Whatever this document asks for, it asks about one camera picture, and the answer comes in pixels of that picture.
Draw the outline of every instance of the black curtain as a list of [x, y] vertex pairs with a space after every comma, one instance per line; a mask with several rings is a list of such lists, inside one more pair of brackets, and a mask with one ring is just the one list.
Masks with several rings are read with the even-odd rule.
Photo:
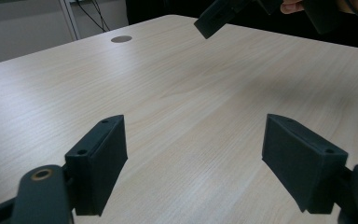
[[[126, 0], [129, 23], [147, 21], [166, 14], [197, 18], [214, 0]], [[295, 35], [358, 48], [358, 17], [341, 13], [343, 24], [334, 32], [319, 35], [305, 12], [283, 15], [279, 9], [268, 15], [256, 2], [249, 4], [231, 24]]]

